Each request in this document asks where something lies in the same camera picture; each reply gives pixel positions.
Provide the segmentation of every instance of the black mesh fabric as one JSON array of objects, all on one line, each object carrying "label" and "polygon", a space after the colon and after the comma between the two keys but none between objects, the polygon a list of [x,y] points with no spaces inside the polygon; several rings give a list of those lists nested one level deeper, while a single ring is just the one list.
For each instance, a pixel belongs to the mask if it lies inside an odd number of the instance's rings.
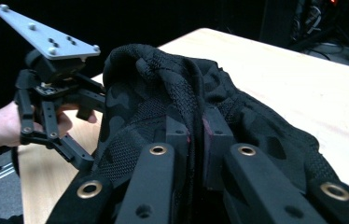
[{"label": "black mesh fabric", "polygon": [[218,108],[236,142],[263,150],[301,192],[314,178],[338,179],[319,154],[312,135],[238,90],[216,62],[171,55],[146,45],[128,45],[110,53],[104,84],[105,112],[93,175],[112,182],[130,176],[141,148],[164,141],[161,134],[168,107],[176,110],[187,127],[186,181],[174,196],[174,215],[180,216],[174,218],[175,223],[189,222],[192,214],[203,216],[203,211],[193,210],[202,189],[202,112],[207,104]]}]

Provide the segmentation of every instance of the human hand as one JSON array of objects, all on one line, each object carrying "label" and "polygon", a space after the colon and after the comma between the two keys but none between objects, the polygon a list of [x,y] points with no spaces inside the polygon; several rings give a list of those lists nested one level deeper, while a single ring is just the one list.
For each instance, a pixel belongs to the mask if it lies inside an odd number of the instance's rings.
[{"label": "human hand", "polygon": [[[57,111],[58,129],[60,137],[66,135],[67,131],[72,128],[71,120],[63,113],[65,110],[78,109],[77,105],[63,105]],[[97,118],[94,113],[91,113],[88,122],[95,123]],[[34,128],[36,131],[43,131],[41,124],[35,122]],[[0,146],[16,147],[21,144],[21,121],[18,113],[18,106],[11,102],[0,109]]]}]

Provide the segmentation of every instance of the brass grommet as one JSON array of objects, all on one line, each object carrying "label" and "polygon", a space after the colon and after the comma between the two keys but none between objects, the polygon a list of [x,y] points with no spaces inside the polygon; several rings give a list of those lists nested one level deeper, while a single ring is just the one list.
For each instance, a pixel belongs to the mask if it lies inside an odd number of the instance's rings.
[{"label": "brass grommet", "polygon": [[150,153],[156,156],[165,154],[168,151],[166,147],[163,146],[154,146],[150,149]]},{"label": "brass grommet", "polygon": [[251,147],[239,147],[238,151],[245,156],[254,156],[256,155],[256,150]]},{"label": "brass grommet", "polygon": [[320,188],[330,198],[343,202],[349,201],[349,192],[341,186],[327,182],[322,184]]},{"label": "brass grommet", "polygon": [[102,184],[97,180],[90,180],[82,184],[77,190],[77,196],[82,199],[93,198],[102,191]]}]

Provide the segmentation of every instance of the wooden table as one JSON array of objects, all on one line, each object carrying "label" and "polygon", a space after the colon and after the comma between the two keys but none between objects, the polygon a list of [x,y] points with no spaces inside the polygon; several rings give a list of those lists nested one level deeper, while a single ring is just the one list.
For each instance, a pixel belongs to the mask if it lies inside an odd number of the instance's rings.
[{"label": "wooden table", "polygon": [[[320,152],[349,184],[349,66],[209,29],[160,49],[218,62],[239,89],[313,134]],[[99,129],[99,123],[74,119],[70,134],[92,152]],[[44,223],[77,170],[54,150],[38,145],[20,147],[19,159],[25,223]]]}]

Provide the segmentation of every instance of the metal mounting plate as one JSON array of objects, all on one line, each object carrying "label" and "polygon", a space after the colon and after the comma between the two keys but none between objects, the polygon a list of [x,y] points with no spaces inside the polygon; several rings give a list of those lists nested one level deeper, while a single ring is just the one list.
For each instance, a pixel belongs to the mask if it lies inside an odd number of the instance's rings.
[{"label": "metal mounting plate", "polygon": [[7,5],[0,5],[0,17],[50,60],[81,58],[100,54],[98,46],[92,46],[70,35],[52,29],[43,23],[27,18]]}]

